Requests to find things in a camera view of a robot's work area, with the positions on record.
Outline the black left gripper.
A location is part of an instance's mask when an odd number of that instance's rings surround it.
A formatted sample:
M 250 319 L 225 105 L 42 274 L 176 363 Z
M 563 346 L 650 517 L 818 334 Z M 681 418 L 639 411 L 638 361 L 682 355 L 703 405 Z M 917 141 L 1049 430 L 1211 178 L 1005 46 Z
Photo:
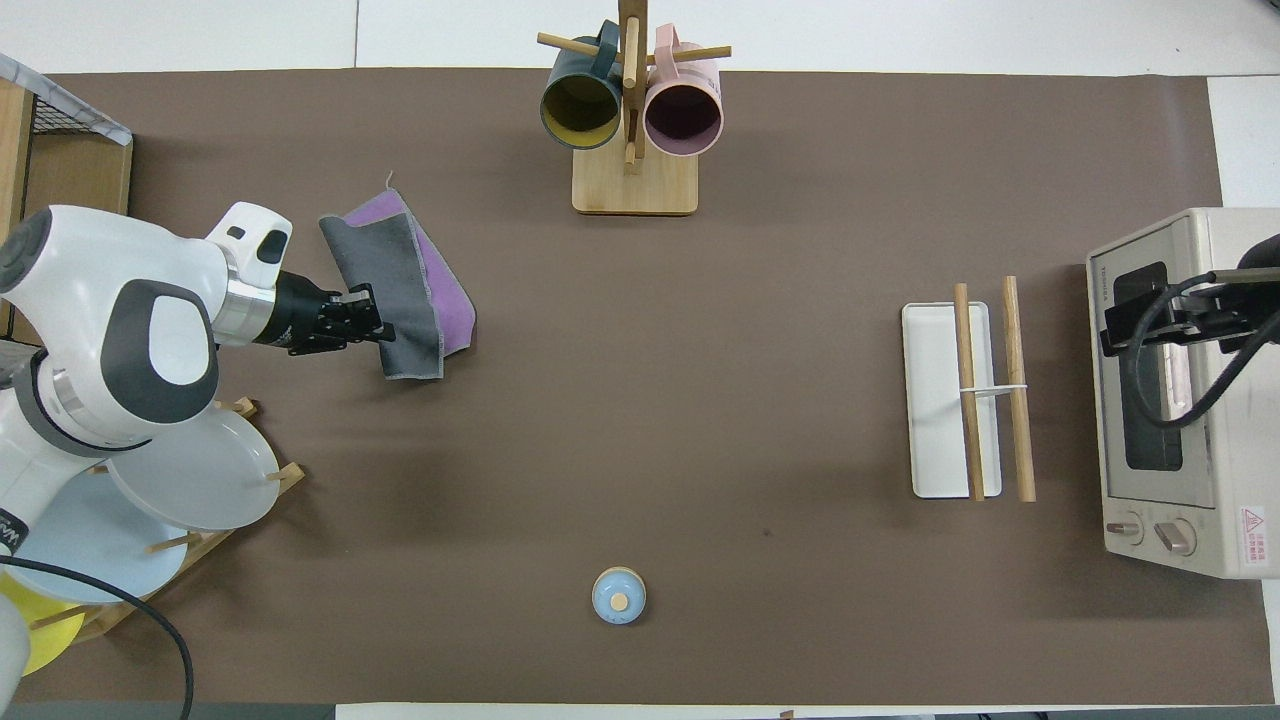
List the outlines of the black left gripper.
M 320 290 L 314 283 L 294 287 L 294 355 L 324 354 L 343 350 L 349 343 L 396 341 L 392 323 L 367 318 L 351 320 L 349 314 L 379 314 L 370 284 L 357 284 L 339 295 Z

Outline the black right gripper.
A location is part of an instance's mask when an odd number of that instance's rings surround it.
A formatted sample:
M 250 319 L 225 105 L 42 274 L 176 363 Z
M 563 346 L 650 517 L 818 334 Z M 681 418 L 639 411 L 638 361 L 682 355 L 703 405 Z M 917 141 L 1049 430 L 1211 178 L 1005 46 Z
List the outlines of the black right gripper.
M 1213 284 L 1207 290 L 1180 293 L 1162 304 L 1149 324 L 1151 345 L 1197 345 L 1217 341 L 1224 348 L 1240 348 L 1258 329 L 1258 313 L 1243 284 Z M 1119 357 L 1139 334 L 1137 323 L 1156 304 L 1158 295 L 1138 295 L 1103 311 L 1100 332 L 1103 357 Z

